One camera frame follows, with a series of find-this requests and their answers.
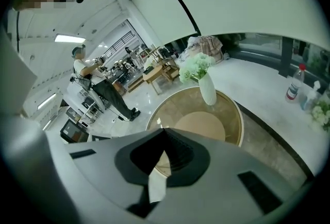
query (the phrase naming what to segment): white shirt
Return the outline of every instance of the white shirt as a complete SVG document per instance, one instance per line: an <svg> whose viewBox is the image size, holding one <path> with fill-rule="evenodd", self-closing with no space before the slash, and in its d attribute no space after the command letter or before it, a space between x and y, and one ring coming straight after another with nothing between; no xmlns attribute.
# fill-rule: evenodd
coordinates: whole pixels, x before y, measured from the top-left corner
<svg viewBox="0 0 330 224"><path fill-rule="evenodd" d="M88 65L87 63L83 62L80 59L76 59L73 62L73 67L76 70L77 74L80 75L80 71L83 70L85 67L90 67L90 65ZM105 80L106 78L98 71L98 70L93 70L93 72L91 73L92 75L92 79L91 81L94 84L98 84L101 81Z"/></svg>

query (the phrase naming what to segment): flower arrangement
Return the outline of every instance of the flower arrangement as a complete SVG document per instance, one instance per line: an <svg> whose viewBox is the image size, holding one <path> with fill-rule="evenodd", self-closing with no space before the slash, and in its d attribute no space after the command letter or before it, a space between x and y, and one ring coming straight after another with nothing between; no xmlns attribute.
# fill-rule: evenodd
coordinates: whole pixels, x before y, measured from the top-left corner
<svg viewBox="0 0 330 224"><path fill-rule="evenodd" d="M203 78L208 68L214 65L216 60L204 53L188 58L184 67L180 68L180 81L187 82L190 78L201 79Z"/></svg>
<svg viewBox="0 0 330 224"><path fill-rule="evenodd" d="M312 109L311 115L325 131L330 128L330 104L325 101L319 101Z"/></svg>

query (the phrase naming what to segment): white vase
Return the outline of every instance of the white vase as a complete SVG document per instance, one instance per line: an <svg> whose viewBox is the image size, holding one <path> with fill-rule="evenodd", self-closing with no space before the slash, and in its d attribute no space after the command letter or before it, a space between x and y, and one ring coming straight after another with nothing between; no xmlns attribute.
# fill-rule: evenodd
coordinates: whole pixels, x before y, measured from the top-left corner
<svg viewBox="0 0 330 224"><path fill-rule="evenodd" d="M206 73L204 77L198 80L198 83L205 103L210 106L214 105L217 102L217 95L210 75Z"/></svg>

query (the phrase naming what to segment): black pants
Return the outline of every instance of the black pants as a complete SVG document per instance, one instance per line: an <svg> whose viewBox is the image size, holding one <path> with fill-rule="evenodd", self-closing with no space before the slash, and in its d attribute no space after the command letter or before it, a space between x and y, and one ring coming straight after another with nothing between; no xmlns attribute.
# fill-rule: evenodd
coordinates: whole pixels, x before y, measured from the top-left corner
<svg viewBox="0 0 330 224"><path fill-rule="evenodd" d="M107 101L109 101L126 118L131 118L132 110L127 107L122 96L108 80L103 80L102 82L94 85L93 90L99 96L104 97Z"/></svg>

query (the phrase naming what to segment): wooden tabletop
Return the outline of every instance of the wooden tabletop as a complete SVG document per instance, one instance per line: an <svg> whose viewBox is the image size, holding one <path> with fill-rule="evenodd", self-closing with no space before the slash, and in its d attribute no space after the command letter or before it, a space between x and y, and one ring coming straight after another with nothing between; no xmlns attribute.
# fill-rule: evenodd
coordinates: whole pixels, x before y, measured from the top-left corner
<svg viewBox="0 0 330 224"><path fill-rule="evenodd" d="M151 70L148 74L143 74L143 80L147 81L149 79L152 79L155 75L159 75L160 72L162 72L162 66L158 65L153 70Z"/></svg>

